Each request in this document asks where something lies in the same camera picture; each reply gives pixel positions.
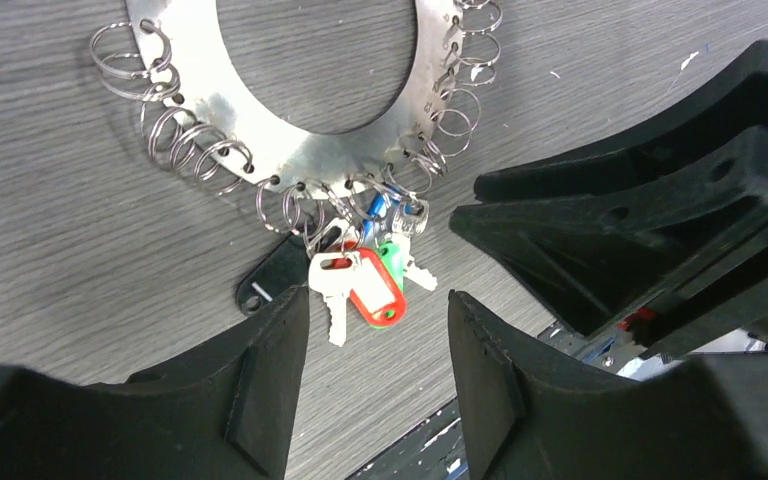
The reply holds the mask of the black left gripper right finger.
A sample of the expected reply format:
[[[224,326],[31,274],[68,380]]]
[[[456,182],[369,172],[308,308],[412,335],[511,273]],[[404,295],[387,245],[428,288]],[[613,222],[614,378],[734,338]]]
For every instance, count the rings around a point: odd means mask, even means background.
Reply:
[[[768,479],[768,354],[697,355],[636,381],[448,297],[474,479]]]

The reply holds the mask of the green key tag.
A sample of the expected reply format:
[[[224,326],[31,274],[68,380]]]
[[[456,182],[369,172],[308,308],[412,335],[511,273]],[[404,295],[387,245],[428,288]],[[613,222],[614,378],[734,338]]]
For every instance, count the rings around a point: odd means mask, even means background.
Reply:
[[[393,241],[387,241],[382,243],[376,252],[396,285],[400,290],[404,290],[406,258],[401,247]]]

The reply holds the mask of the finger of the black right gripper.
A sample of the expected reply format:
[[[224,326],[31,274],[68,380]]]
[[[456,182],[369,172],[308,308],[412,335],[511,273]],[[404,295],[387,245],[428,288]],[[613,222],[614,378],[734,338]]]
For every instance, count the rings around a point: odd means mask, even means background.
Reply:
[[[768,294],[768,92],[747,127],[686,166],[603,195],[481,202],[451,230],[497,261],[565,327],[624,325],[661,342],[730,300]]]
[[[678,103],[599,141],[480,175],[481,202],[627,190],[672,173],[748,126],[750,99],[768,92],[768,40],[747,47]]]

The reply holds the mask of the blue key tag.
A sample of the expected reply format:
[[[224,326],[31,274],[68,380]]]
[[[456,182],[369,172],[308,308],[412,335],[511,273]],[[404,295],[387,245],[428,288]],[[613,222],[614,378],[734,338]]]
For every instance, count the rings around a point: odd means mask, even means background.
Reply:
[[[391,231],[391,223],[399,201],[392,196],[377,194],[367,210],[369,219],[362,222],[361,245],[377,248]]]

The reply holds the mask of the black key tag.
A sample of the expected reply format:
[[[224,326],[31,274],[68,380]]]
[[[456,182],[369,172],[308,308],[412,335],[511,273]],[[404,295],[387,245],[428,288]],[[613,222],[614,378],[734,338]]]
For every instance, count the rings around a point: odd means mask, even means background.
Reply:
[[[310,260],[303,240],[288,234],[240,280],[235,302],[251,316],[286,289],[307,281]]]

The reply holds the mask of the silver key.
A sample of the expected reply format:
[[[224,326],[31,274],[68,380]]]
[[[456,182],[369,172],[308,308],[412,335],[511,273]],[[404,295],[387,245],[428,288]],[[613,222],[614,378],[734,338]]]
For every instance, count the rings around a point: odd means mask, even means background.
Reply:
[[[357,250],[315,254],[308,272],[308,286],[322,295],[329,310],[329,342],[342,347],[347,339],[347,300],[360,269]]]

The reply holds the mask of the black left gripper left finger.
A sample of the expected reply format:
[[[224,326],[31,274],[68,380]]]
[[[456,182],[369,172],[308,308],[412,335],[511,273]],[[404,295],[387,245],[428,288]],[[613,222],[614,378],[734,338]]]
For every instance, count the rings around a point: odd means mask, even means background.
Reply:
[[[309,328],[293,287],[121,384],[0,365],[0,479],[281,479]]]

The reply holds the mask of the red key tag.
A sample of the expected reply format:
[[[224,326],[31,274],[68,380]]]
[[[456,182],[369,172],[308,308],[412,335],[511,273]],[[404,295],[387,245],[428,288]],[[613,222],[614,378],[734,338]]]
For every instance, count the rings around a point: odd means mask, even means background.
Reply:
[[[360,273],[351,284],[350,301],[373,328],[394,326],[407,311],[402,288],[375,250],[360,247],[356,252],[361,259]]]

